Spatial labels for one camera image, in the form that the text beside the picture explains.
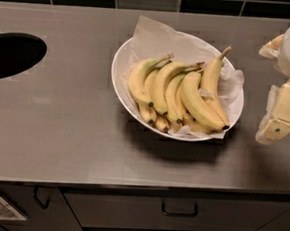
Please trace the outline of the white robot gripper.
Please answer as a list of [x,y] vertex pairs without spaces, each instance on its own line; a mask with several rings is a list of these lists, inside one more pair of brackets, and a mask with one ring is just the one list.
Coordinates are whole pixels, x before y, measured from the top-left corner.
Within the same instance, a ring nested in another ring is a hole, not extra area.
[[[278,57],[279,70],[290,78],[290,27],[284,35],[262,46],[258,53],[268,59]],[[266,111],[255,140],[262,145],[272,145],[290,134],[290,79],[281,87],[270,88]]]

